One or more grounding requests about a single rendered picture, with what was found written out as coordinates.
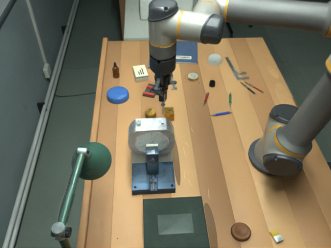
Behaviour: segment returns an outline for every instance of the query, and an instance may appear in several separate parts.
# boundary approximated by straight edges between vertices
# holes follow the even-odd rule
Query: wooden tabletop
[[[212,53],[222,56],[210,66]],[[108,41],[101,51],[91,142],[108,147],[110,170],[100,179],[85,181],[77,247],[144,247],[143,199],[192,197],[203,199],[211,247],[330,247],[331,170],[317,143],[294,177],[268,176],[250,163],[248,149],[261,138],[270,110],[278,104],[295,105],[293,97],[262,38],[222,39],[218,45],[198,44],[198,64],[176,64],[177,90],[168,90],[166,107],[174,107],[176,193],[132,195],[128,128],[154,108],[163,117],[157,97],[142,97],[149,81],[136,83],[132,66],[148,64],[148,41]],[[248,83],[264,91],[253,95],[233,75],[225,58]],[[120,68],[112,76],[113,63]],[[199,79],[186,80],[195,72]],[[215,80],[216,86],[209,87]],[[107,100],[114,86],[128,89],[120,105]],[[209,91],[205,106],[203,100]],[[232,93],[229,107],[228,95]],[[210,117],[214,113],[233,114]],[[246,223],[251,237],[236,241],[230,233],[236,222]],[[269,234],[278,230],[284,241]]]

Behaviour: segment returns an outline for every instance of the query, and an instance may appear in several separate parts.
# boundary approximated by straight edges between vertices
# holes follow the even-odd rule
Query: green desk lamp
[[[58,222],[51,230],[52,237],[60,242],[61,247],[71,248],[68,238],[71,236],[71,227],[66,227],[72,199],[76,190],[78,178],[95,180],[102,177],[110,168],[112,156],[106,146],[97,142],[86,143],[72,156],[72,171],[69,183],[60,209]]]

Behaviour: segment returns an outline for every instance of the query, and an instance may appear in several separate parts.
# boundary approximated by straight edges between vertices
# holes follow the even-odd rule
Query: blue disc
[[[129,99],[129,91],[124,87],[115,86],[108,90],[107,99],[114,104],[125,103]]]

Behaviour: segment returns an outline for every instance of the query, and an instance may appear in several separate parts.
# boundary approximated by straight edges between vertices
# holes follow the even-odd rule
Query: blue pen
[[[219,115],[227,115],[227,114],[230,114],[230,113],[232,113],[232,111],[227,111],[227,112],[222,112],[222,113],[217,113],[217,114],[213,114],[213,115],[211,115],[211,116],[219,116]]]

